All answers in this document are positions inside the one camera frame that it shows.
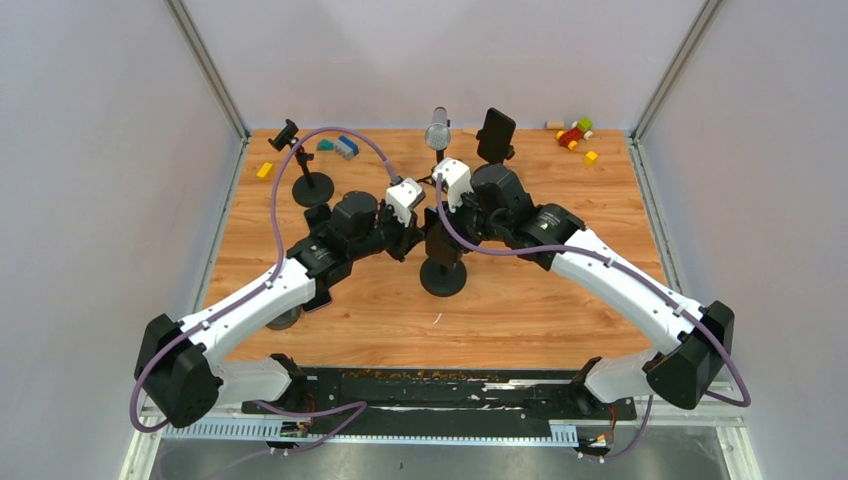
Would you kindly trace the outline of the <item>black teal-edged smartphone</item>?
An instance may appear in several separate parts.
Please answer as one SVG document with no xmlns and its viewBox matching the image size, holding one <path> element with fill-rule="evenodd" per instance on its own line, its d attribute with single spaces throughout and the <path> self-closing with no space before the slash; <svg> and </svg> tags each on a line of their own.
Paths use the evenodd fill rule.
<svg viewBox="0 0 848 480">
<path fill-rule="evenodd" d="M 428 259 L 453 269 L 463 255 L 460 247 L 448 233 L 435 207 L 427 207 L 424 213 L 425 253 Z"/>
</svg>

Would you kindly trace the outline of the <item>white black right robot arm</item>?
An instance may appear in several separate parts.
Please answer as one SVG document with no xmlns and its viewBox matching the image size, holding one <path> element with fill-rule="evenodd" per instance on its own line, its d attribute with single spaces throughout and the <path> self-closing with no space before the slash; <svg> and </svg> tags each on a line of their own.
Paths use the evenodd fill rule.
<svg viewBox="0 0 848 480">
<path fill-rule="evenodd" d="M 730 358 L 735 314 L 726 304 L 702 305 L 645 274 L 565 208 L 534 204 L 502 164 L 471 170 L 448 158 L 432 178 L 440 223 L 460 249 L 518 257 L 574 281 L 650 341 L 637 354 L 588 360 L 571 382 L 577 413 L 596 417 L 615 401 L 642 395 L 685 410 L 703 397 L 750 404 Z"/>
</svg>

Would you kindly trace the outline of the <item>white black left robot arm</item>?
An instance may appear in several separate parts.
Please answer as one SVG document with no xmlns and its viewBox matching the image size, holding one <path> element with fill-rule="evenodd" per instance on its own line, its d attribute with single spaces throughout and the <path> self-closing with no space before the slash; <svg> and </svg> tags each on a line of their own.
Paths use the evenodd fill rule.
<svg viewBox="0 0 848 480">
<path fill-rule="evenodd" d="M 355 261 L 387 253 L 397 261 L 423 238 L 415 207 L 418 186 L 398 184 L 383 200 L 352 191 L 334 206 L 308 208 L 309 234 L 282 259 L 236 293 L 181 320 L 161 314 L 143 333 L 134 377 L 168 424 L 182 428 L 220 404 L 270 401 L 283 413 L 298 411 L 306 386 L 275 359 L 226 361 L 254 332 L 288 312 L 329 304 L 332 286 L 347 278 Z"/>
</svg>

